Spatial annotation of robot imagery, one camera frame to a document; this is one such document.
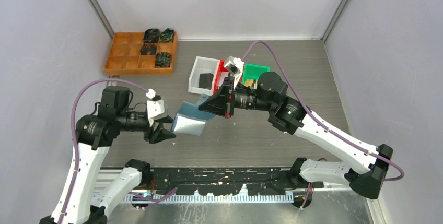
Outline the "blue leather card holder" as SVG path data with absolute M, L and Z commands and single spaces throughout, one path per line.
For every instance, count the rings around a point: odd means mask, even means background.
M 196 103 L 183 102 L 173 119 L 171 131 L 175 134 L 200 136 L 205 124 L 215 117 L 212 113 L 198 109 L 208 98 L 209 95 L 202 94 Z

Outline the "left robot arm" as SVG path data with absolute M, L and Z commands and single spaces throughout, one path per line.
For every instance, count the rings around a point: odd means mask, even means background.
M 150 144 L 175 138 L 163 127 L 164 123 L 172 123 L 172 118 L 160 95 L 147 90 L 144 112 L 130 110 L 132 96 L 127 87 L 109 86 L 103 90 L 95 112 L 84 115 L 74 125 L 72 164 L 64 189 L 54 211 L 40 223 L 107 223 L 132 189 L 153 184 L 150 164 L 131 159 L 116 179 L 93 196 L 104 158 L 121 132 L 142 132 Z

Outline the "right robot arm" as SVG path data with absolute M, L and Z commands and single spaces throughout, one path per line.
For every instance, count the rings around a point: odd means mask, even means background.
M 340 158 L 339 162 L 297 158 L 284 180 L 290 188 L 332 182 L 348 185 L 365 198 L 377 199 L 393 149 L 386 144 L 366 145 L 342 132 L 288 96 L 287 89 L 287 83 L 275 72 L 263 73 L 256 89 L 235 86 L 233 79 L 226 77 L 217 92 L 198 109 L 225 118 L 232 117 L 234 109 L 266 111 L 269 113 L 267 120 L 274 128 L 306 139 Z

